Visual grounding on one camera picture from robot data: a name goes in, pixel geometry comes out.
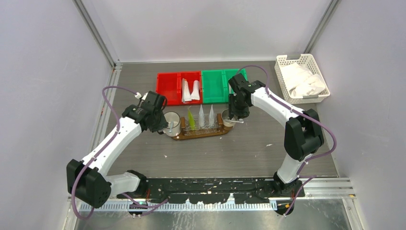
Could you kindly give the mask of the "grey toothpaste tube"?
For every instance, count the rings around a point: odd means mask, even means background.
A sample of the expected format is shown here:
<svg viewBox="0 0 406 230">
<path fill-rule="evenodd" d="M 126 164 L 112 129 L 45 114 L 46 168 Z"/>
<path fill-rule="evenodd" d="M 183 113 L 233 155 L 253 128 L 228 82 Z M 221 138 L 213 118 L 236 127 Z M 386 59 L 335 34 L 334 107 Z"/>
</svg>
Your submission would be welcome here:
<svg viewBox="0 0 406 230">
<path fill-rule="evenodd" d="M 213 127 L 214 122 L 215 122 L 215 115 L 214 115 L 213 105 L 211 105 L 211 109 L 210 109 L 209 116 L 208 116 L 209 126 Z"/>
</svg>

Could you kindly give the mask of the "brown oval wooden tray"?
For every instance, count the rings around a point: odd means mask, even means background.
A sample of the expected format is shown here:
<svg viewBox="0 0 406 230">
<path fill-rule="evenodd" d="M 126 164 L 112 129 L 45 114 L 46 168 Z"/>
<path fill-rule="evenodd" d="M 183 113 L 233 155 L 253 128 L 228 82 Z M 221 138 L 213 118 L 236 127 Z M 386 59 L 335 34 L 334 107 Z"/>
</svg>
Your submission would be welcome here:
<svg viewBox="0 0 406 230">
<path fill-rule="evenodd" d="M 187 139 L 195 139 L 195 138 L 206 138 L 206 137 L 213 137 L 213 136 L 221 136 L 229 133 L 234 126 L 225 126 L 222 122 L 218 123 L 215 127 L 209 128 L 198 128 L 198 129 L 190 129 L 190 127 L 181 120 L 180 123 L 180 133 L 175 136 L 171 137 L 173 140 L 187 140 Z"/>
</svg>

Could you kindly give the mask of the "white enamel mug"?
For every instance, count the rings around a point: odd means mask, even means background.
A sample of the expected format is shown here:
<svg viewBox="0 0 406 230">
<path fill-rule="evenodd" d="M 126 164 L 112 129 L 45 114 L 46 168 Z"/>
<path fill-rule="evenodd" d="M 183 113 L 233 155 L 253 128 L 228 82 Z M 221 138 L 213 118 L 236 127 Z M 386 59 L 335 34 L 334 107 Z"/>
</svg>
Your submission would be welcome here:
<svg viewBox="0 0 406 230">
<path fill-rule="evenodd" d="M 176 112 L 170 111 L 164 114 L 168 126 L 158 133 L 160 135 L 166 134 L 169 137 L 176 137 L 180 134 L 180 115 Z"/>
</svg>

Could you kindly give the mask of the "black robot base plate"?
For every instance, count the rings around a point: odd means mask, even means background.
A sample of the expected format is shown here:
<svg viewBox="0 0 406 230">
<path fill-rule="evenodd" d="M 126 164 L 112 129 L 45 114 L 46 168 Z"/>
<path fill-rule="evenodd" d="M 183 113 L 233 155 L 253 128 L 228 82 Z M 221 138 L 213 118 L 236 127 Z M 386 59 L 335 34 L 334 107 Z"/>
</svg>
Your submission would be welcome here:
<svg viewBox="0 0 406 230">
<path fill-rule="evenodd" d="M 233 198 L 236 204 L 268 203 L 270 198 L 303 197 L 299 191 L 302 181 L 295 180 L 288 185 L 277 185 L 269 178 L 149 178 L 142 179 L 134 192 L 118 195 L 133 199 L 145 198 L 153 203 L 167 200 L 170 204 L 216 204 Z"/>
</svg>

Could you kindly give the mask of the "shiny metal cup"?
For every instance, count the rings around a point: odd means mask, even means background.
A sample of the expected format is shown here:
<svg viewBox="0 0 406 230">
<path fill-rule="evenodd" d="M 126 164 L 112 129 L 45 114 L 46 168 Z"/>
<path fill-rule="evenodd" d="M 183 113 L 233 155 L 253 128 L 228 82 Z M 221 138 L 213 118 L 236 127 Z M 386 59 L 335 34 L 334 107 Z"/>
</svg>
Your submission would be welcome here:
<svg viewBox="0 0 406 230">
<path fill-rule="evenodd" d="M 222 120 L 223 120 L 224 127 L 227 127 L 227 128 L 233 128 L 236 123 L 236 120 L 234 117 L 233 118 L 229 117 L 229 109 L 225 109 L 222 112 Z"/>
</svg>

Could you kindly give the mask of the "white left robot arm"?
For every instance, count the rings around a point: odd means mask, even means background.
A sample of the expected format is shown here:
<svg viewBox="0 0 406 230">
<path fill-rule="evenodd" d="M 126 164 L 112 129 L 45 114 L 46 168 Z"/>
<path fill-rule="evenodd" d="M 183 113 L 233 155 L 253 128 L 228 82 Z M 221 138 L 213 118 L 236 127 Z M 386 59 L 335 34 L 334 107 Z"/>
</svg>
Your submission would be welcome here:
<svg viewBox="0 0 406 230">
<path fill-rule="evenodd" d="M 168 127 L 163 109 L 165 96 L 149 91 L 139 103 L 128 106 L 106 138 L 82 160 L 67 164 L 68 192 L 92 208 L 100 208 L 111 197 L 131 194 L 142 198 L 148 191 L 147 178 L 134 170 L 109 176 L 108 172 L 125 148 L 144 131 L 160 132 Z"/>
</svg>

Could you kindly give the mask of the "clear acrylic wooden rack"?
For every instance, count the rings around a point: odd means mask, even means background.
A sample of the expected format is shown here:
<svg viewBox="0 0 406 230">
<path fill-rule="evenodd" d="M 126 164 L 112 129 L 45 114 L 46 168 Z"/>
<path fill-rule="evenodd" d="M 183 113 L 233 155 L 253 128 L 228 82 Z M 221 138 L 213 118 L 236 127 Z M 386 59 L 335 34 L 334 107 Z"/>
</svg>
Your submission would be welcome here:
<svg viewBox="0 0 406 230">
<path fill-rule="evenodd" d="M 189 117 L 180 118 L 180 130 L 184 136 L 208 135 L 222 132 L 223 120 L 220 114 L 214 117 L 212 123 L 209 122 L 209 114 L 204 115 L 204 124 L 199 124 L 199 115 L 192 116 L 194 126 L 190 125 Z"/>
</svg>

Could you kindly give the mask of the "lime green toothpaste tube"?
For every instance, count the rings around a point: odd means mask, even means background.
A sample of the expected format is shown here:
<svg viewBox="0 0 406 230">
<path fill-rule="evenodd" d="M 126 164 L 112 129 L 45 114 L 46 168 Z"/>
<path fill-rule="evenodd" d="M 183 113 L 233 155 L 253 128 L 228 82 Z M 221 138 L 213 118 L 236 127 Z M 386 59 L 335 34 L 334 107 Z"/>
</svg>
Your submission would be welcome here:
<svg viewBox="0 0 406 230">
<path fill-rule="evenodd" d="M 195 119 L 194 119 L 193 114 L 191 113 L 189 107 L 188 107 L 188 122 L 189 122 L 190 130 L 195 130 L 196 129 Z"/>
</svg>

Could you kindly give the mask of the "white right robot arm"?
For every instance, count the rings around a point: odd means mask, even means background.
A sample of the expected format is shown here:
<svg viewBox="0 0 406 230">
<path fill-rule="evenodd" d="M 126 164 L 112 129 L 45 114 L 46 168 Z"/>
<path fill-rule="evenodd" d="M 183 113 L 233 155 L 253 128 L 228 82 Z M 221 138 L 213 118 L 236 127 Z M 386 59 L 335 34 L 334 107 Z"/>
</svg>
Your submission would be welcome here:
<svg viewBox="0 0 406 230">
<path fill-rule="evenodd" d="M 271 188 L 278 196 L 287 196 L 298 180 L 298 170 L 324 144 L 322 128 L 315 110 L 301 110 L 271 93 L 258 80 L 249 82 L 239 73 L 228 81 L 233 93 L 229 95 L 228 119 L 241 122 L 249 116 L 249 108 L 257 107 L 285 129 L 285 159 L 274 174 Z"/>
</svg>

